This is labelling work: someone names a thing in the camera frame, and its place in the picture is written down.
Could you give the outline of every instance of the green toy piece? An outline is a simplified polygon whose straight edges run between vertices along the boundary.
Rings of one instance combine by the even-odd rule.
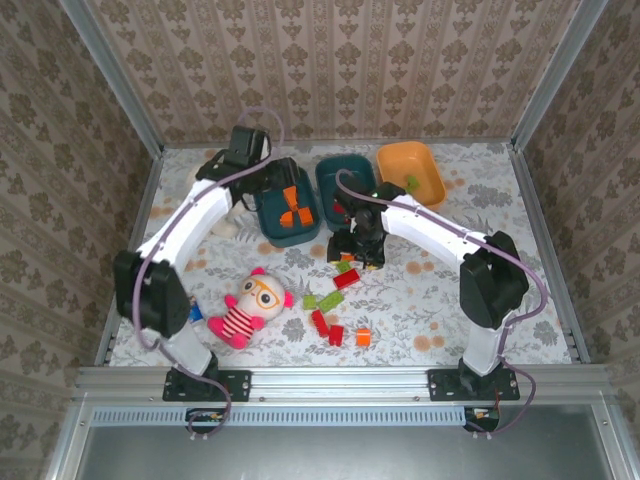
[[[329,295],[320,300],[318,302],[318,308],[322,311],[322,313],[327,313],[328,311],[340,305],[343,300],[344,297],[342,296],[342,294],[338,290],[336,290],[335,292],[331,292]]]
[[[305,295],[302,297],[302,309],[303,310],[315,310],[316,309],[316,296]]]
[[[349,264],[349,262],[338,262],[336,264],[336,268],[338,269],[338,272],[345,273],[351,270],[353,267]]]
[[[418,182],[418,179],[413,175],[409,175],[407,177],[407,187],[405,188],[407,193],[411,194],[412,192],[416,191],[418,188],[420,188],[420,183]]]

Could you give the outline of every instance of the patterned wallpaper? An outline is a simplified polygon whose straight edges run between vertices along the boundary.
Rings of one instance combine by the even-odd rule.
[[[291,139],[510,136],[579,0],[88,3],[176,146],[254,105]]]
[[[525,149],[593,361],[640,439],[640,2],[611,0]]]
[[[150,159],[55,0],[0,2],[0,478],[39,478]]]

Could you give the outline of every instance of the blue object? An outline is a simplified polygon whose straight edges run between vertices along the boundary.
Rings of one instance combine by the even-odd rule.
[[[258,210],[260,230],[269,243],[274,247],[285,248],[313,240],[320,231],[320,212],[313,187],[309,180],[309,174],[300,169],[300,177],[296,183],[298,192],[298,208],[309,207],[313,215],[313,224],[303,227],[297,212],[293,214],[293,227],[284,228],[280,225],[280,216],[289,211],[289,206],[284,199],[282,190],[271,190],[262,195],[255,195],[254,199]]]
[[[376,177],[373,174],[371,162],[362,155],[340,155],[325,158],[318,163],[316,166],[316,180],[320,191],[320,203],[322,204],[324,219],[332,232],[348,229],[350,225],[345,223],[344,214],[338,213],[333,209],[336,173],[341,168],[351,170],[367,189],[373,190],[376,186]]]
[[[202,316],[202,312],[200,311],[200,307],[198,306],[196,297],[192,295],[189,299],[189,302],[191,303],[191,311],[189,312],[189,323],[193,324],[204,319],[204,317]]]

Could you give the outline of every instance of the orange toy piece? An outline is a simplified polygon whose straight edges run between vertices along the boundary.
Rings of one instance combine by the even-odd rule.
[[[356,345],[358,347],[368,347],[371,345],[371,331],[366,328],[360,328],[356,332]]]
[[[280,216],[280,225],[283,228],[293,228],[293,212],[284,212]]]
[[[298,210],[298,215],[300,215],[300,222],[303,227],[313,225],[313,215],[311,214],[311,209],[309,207],[303,207]]]
[[[289,208],[296,212],[298,210],[298,190],[296,186],[285,188],[282,193],[284,193],[284,199],[287,201]]]

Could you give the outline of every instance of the red block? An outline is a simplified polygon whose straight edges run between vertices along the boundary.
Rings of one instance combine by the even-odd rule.
[[[329,345],[332,347],[341,347],[343,335],[344,327],[341,327],[340,325],[331,325],[331,330],[329,330]]]
[[[356,282],[360,281],[360,275],[355,268],[348,270],[344,273],[341,273],[337,277],[333,278],[333,283],[336,284],[338,290],[342,290],[343,288],[347,288],[349,285],[353,285]]]
[[[327,322],[325,322],[324,315],[320,310],[316,310],[311,314],[311,320],[313,320],[313,324],[321,337],[329,335],[329,327],[327,327]]]

